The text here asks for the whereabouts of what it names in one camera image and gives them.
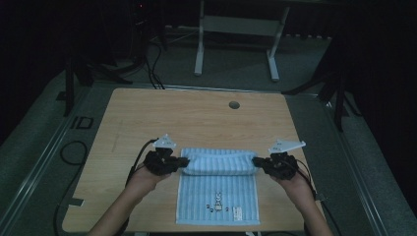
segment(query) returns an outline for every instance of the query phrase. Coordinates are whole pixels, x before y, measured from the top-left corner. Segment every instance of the folded towel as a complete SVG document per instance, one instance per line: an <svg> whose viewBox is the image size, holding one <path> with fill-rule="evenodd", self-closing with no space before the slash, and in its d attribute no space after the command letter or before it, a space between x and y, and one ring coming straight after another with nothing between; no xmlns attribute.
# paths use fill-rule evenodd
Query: folded towel
<svg viewBox="0 0 417 236"><path fill-rule="evenodd" d="M260 224L253 151L184 148L181 156L190 163L180 176L176 223Z"/></svg>

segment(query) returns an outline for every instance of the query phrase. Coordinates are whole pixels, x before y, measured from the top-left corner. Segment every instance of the white marker tag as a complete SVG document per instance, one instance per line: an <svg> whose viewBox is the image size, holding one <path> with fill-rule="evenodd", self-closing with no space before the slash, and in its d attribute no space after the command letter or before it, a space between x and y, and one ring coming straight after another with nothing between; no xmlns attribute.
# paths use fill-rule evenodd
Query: white marker tag
<svg viewBox="0 0 417 236"><path fill-rule="evenodd" d="M233 220L234 221L242 220L242 208L240 206L233 207Z"/></svg>

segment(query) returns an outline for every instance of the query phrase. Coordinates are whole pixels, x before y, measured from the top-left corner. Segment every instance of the hand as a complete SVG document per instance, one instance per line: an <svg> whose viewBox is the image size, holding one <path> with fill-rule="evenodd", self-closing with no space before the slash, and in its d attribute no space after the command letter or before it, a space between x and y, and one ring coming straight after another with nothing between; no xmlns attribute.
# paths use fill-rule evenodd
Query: hand
<svg viewBox="0 0 417 236"><path fill-rule="evenodd" d="M137 171L132 175L124 192L125 194L136 198L136 204L138 204L145 195L155 189L156 184L159 183L159 181L164 180L169 176L170 174L163 176L154 175L145 166L140 165Z"/></svg>
<svg viewBox="0 0 417 236"><path fill-rule="evenodd" d="M310 185L300 173L296 172L291 180L280 180L273 176L270 176L270 178L282 186L288 198L295 204L298 210L302 211L315 204Z"/></svg>

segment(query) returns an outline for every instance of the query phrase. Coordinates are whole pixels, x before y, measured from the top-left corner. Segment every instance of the forearm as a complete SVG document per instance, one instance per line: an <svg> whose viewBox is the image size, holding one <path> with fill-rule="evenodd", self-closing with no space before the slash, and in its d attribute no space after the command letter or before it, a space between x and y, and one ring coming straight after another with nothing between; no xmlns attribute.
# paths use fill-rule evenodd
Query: forearm
<svg viewBox="0 0 417 236"><path fill-rule="evenodd" d="M316 204L313 204L305 209L300 209L300 212L303 215L304 222L311 235L333 235L328 227L328 223L326 222L325 217L319 211L319 208L316 206Z"/></svg>
<svg viewBox="0 0 417 236"><path fill-rule="evenodd" d="M89 235L114 235L141 199L123 191L91 229Z"/></svg>

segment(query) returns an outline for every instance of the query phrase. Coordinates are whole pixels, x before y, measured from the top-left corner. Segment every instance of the white plastic part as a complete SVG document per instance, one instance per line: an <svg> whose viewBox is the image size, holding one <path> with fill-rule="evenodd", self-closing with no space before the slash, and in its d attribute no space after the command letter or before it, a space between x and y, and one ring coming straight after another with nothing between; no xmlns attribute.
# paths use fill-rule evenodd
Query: white plastic part
<svg viewBox="0 0 417 236"><path fill-rule="evenodd" d="M284 140L277 140L276 143L268 149L269 153L282 153L289 150L293 150L296 148L301 148L305 146L306 143L304 141L297 142L297 141L284 141Z"/></svg>
<svg viewBox="0 0 417 236"><path fill-rule="evenodd" d="M165 134L161 138L159 138L156 142L153 143L155 148L176 148L177 144L175 144L171 138L169 138L168 134Z"/></svg>

